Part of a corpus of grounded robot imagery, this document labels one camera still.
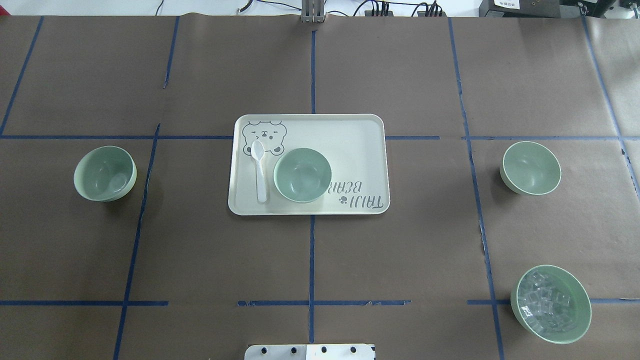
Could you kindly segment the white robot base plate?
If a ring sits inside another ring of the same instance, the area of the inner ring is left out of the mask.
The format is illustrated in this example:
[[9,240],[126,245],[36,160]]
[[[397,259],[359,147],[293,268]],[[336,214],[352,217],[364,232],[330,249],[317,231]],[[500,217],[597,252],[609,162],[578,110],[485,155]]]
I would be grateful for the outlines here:
[[245,360],[375,360],[373,344],[254,344],[247,347]]

